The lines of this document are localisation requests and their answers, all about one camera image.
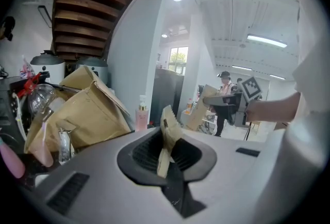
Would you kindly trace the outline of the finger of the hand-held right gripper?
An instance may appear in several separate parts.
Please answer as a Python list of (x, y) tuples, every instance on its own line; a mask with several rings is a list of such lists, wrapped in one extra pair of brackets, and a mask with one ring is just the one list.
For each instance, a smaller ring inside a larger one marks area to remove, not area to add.
[(203, 103), (209, 106), (226, 106), (226, 105), (239, 105), (242, 93), (234, 93), (230, 95), (215, 95), (211, 97), (204, 97)]

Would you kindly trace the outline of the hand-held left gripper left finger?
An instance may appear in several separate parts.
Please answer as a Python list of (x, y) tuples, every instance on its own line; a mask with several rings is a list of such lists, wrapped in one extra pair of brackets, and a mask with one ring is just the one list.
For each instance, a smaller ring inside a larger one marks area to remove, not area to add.
[(122, 172), (144, 171), (133, 149), (159, 134), (151, 128), (87, 147), (24, 195), (48, 223), (183, 223), (161, 185), (142, 185)]

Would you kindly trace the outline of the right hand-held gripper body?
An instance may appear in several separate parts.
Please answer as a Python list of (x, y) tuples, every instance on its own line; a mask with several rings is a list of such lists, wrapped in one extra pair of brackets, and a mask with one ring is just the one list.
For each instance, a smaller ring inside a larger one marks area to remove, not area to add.
[(262, 90), (255, 77), (239, 82), (237, 90), (224, 97), (223, 101), (228, 106), (227, 123), (235, 127), (248, 127), (246, 124), (246, 110), (250, 101), (261, 95)]

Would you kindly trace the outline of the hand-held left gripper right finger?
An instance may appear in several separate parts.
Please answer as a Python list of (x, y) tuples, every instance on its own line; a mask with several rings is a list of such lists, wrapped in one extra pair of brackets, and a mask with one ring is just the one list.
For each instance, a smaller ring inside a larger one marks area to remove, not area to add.
[(183, 223), (235, 223), (235, 186), (251, 170), (264, 144), (185, 130), (177, 146), (185, 148), (183, 153), (199, 171), (207, 172), (201, 180), (185, 183), (178, 165), (170, 164), (169, 201)]

